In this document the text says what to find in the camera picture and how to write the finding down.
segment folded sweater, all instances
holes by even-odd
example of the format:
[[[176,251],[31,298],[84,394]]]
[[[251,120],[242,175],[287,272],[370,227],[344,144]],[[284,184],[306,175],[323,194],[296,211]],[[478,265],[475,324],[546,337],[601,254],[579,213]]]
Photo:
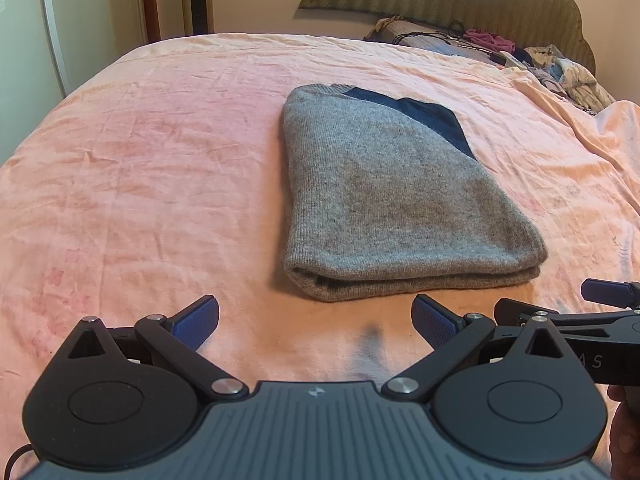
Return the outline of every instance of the folded sweater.
[[[354,300],[539,275],[542,237],[473,158],[447,108],[314,84],[289,95],[283,129],[284,268],[308,295]]]

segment bed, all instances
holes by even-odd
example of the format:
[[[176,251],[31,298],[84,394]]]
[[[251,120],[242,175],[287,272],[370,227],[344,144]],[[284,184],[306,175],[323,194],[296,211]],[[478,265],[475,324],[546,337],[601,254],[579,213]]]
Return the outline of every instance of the bed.
[[[311,83],[450,108],[542,233],[537,279],[430,293],[452,310],[490,316],[508,297],[592,312],[606,307],[581,300],[583,279],[637,277],[640,108],[630,102],[591,117],[527,73],[381,43],[219,34],[144,46],[70,95],[0,170],[0,457],[26,443],[24,398],[88,314],[131,326],[214,294],[220,325],[201,352],[250,386],[380,384],[430,352],[411,326],[413,294],[322,303],[284,274],[281,112]],[[594,456],[604,470],[607,447],[605,436]]]

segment pink cloth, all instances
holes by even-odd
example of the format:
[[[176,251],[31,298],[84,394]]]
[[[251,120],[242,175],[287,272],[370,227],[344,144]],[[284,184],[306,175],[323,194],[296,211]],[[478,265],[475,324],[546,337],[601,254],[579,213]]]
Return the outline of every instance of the pink cloth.
[[[470,28],[465,33],[464,38],[492,52],[500,52],[503,50],[509,54],[513,54],[516,51],[516,44],[513,43],[513,41],[498,36],[498,34],[491,34]]]
[[[381,43],[223,34],[145,46],[69,96],[0,169],[0,463],[27,442],[24,398],[87,314],[131,326],[214,294],[220,325],[201,352],[251,386],[380,382],[430,351],[412,295],[325,304],[284,275],[280,114],[314,82],[450,108],[540,229],[539,278],[434,292],[449,308],[491,314],[507,296],[597,311],[583,279],[640,276],[640,108],[629,102],[591,118],[528,72]]]

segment black cable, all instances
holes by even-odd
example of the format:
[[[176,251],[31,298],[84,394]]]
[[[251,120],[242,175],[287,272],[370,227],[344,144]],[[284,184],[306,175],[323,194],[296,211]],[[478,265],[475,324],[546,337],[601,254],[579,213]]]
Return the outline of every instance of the black cable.
[[[9,460],[6,461],[6,467],[4,468],[4,480],[9,480],[9,478],[11,478],[11,469],[14,468],[15,463],[18,462],[18,459],[22,455],[30,451],[33,451],[33,446],[31,444],[25,444],[14,451],[14,454],[12,454],[9,457]]]
[[[448,40],[452,40],[452,41],[456,41],[457,45],[461,48],[468,48],[469,50],[477,50],[478,52],[483,52],[485,54],[493,54],[493,52],[491,50],[487,50],[486,48],[483,48],[481,46],[478,46],[476,44],[473,43],[469,43],[466,40],[460,40],[459,38],[452,38],[449,35],[445,34],[444,32],[405,32],[403,34],[398,34],[395,38],[393,38],[393,40],[391,41],[391,44],[394,45],[399,45],[401,43],[402,40],[404,40],[405,38],[412,38],[415,36],[428,36],[430,38],[436,38],[437,40],[442,40],[444,41],[446,44],[448,44],[449,46],[451,45],[451,43],[449,43]]]
[[[466,28],[465,24],[460,22],[460,20],[453,20],[449,23],[449,27],[447,27],[447,34],[453,36],[454,38],[462,38],[465,35]]]

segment pile of clothes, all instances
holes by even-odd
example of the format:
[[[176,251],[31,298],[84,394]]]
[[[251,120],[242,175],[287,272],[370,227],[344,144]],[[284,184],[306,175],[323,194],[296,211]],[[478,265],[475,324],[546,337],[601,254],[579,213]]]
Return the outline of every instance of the pile of clothes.
[[[545,86],[545,81],[556,82],[560,87],[560,91],[556,93],[566,96],[579,107],[598,113],[616,102],[589,70],[566,58],[555,45],[531,46],[525,50],[531,56],[534,65],[534,68],[529,67],[529,70],[539,81]]]
[[[412,46],[526,70],[559,98],[591,115],[616,101],[588,69],[565,57],[555,45],[519,48],[498,34],[465,30],[460,22],[452,23],[445,30],[416,25],[400,16],[379,20],[365,40]]]

